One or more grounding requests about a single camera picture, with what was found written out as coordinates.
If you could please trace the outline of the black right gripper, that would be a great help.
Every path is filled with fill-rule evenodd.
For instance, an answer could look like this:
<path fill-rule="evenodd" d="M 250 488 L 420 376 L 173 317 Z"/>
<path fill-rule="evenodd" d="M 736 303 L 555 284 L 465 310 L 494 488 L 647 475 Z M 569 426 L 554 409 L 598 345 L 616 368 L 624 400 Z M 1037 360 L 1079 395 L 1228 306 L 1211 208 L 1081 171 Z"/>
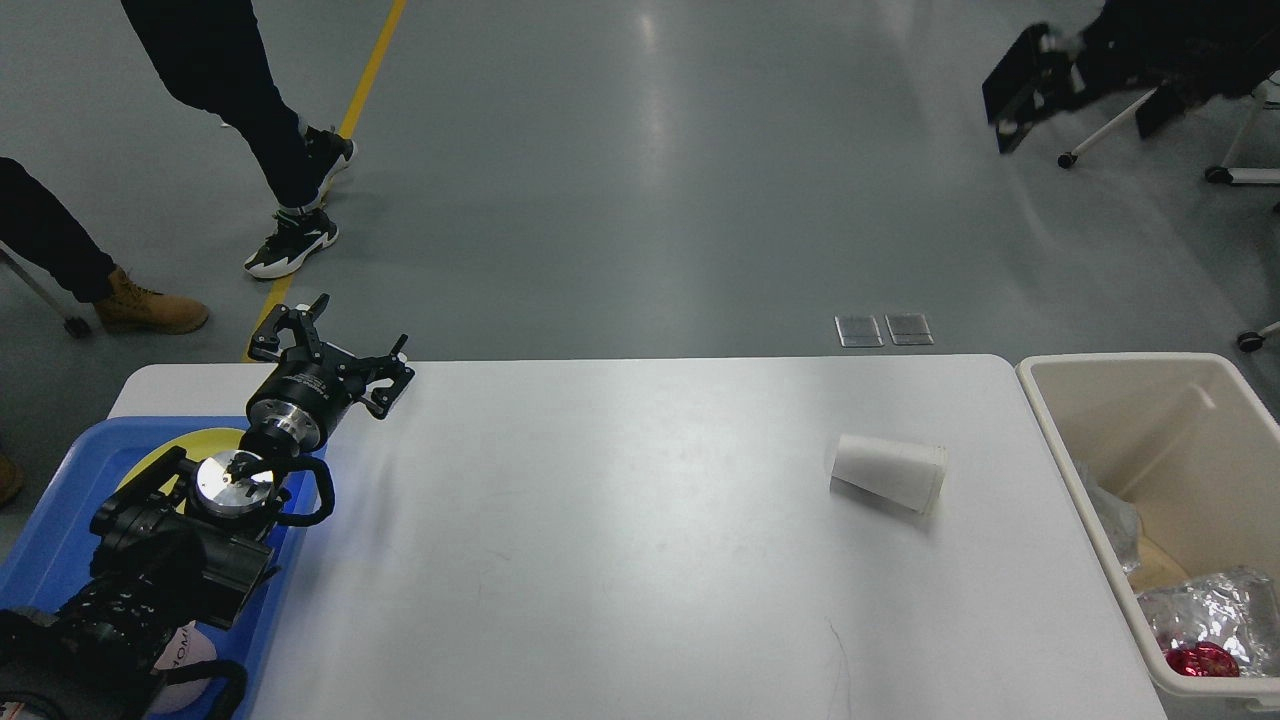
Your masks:
<path fill-rule="evenodd" d="M 1244 97 L 1277 70 L 1276 1 L 1107 1 L 1079 35 L 1024 28 L 980 86 L 998 152 L 1036 124 L 1125 87 L 1156 90 L 1142 138 L 1213 97 Z"/>

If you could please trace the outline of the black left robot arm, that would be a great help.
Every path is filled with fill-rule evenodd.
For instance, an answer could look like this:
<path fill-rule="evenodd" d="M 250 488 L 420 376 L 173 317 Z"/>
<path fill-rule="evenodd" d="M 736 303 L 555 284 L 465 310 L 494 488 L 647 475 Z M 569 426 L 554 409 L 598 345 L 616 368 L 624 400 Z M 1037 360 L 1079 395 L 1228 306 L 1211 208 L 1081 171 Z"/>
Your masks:
<path fill-rule="evenodd" d="M 186 626 L 228 632 L 282 569 L 271 536 L 335 509 L 320 451 L 355 405 L 383 419 L 413 379 L 399 337 L 360 357 L 323 341 L 328 305 L 279 305 L 250 341 L 273 370 L 246 405 L 236 447 L 196 457 L 174 446 L 143 464 L 90 519 L 88 579 L 54 612 L 3 611 L 3 706 L 31 719 L 145 719 L 165 689 L 221 680 L 206 711 L 232 719 L 250 688 L 234 659 L 172 667 Z"/>

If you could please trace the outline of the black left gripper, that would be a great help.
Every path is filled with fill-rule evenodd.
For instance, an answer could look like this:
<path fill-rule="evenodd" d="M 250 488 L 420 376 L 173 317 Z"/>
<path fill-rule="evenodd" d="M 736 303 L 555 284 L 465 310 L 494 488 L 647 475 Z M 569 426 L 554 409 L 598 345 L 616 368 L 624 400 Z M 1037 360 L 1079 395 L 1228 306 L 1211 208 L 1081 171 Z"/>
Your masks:
<path fill-rule="evenodd" d="M 247 404 L 246 451 L 321 448 L 352 404 L 385 420 L 415 378 L 407 334 L 380 356 L 326 355 L 315 320 L 329 301 L 320 293 L 312 304 L 278 304 L 250 336 L 247 359 L 278 365 Z"/>

